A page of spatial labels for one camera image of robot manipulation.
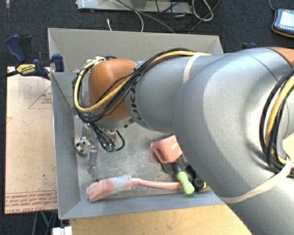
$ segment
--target pink plastic object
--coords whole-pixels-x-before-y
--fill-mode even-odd
[[[157,155],[159,161],[164,164],[173,163],[183,153],[177,143],[175,135],[170,136],[166,139],[152,142],[151,148]]]

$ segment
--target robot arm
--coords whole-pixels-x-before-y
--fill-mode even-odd
[[[110,107],[108,98],[102,108],[92,111],[101,126],[117,128],[132,120],[150,130],[175,134],[190,165],[219,197],[244,195],[276,174],[262,151],[259,123],[272,89],[294,66],[294,50],[193,53],[154,62],[127,88],[122,84],[139,73],[133,62],[112,59],[93,69],[91,104],[102,100],[95,93],[98,86],[119,81],[114,88],[124,90],[119,98],[120,90],[112,95],[118,107]],[[103,77],[106,85],[99,85]],[[280,113],[277,147],[279,140],[294,132],[294,89],[286,105]],[[104,109],[109,117],[100,117]],[[227,205],[254,234],[294,234],[294,177]]]

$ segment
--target yellow clamp label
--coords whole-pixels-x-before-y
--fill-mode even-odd
[[[26,75],[29,73],[32,73],[35,71],[35,65],[34,64],[23,64],[16,68],[18,73],[21,73],[22,75]]]

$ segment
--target cardboard sheet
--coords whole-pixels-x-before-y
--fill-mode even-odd
[[[7,79],[5,213],[57,209],[51,82]]]

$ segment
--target blue clamp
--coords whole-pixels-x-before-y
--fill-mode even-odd
[[[64,72],[63,58],[60,54],[54,54],[51,58],[55,64],[55,71]]]
[[[26,55],[22,51],[20,45],[19,45],[19,36],[18,34],[15,34],[11,36],[6,42],[5,46],[8,49],[9,53],[13,56],[15,56],[18,60],[17,65],[15,66],[15,69],[19,67],[21,64],[23,64],[26,61]],[[63,72],[64,71],[64,63],[63,63],[63,58],[60,54],[54,54],[52,56],[52,59],[40,62],[38,59],[33,60],[34,66],[27,66],[20,67],[20,70],[18,70],[18,73],[22,76],[39,76],[45,79],[49,80],[49,71],[45,69],[46,65],[49,65],[51,63],[55,64],[55,69],[58,72]]]
[[[18,34],[13,35],[10,37],[8,40],[5,42],[5,46],[8,49],[9,53],[17,58],[19,63],[17,64],[20,65],[26,61],[26,56],[23,53],[21,47],[19,46],[19,36]]]

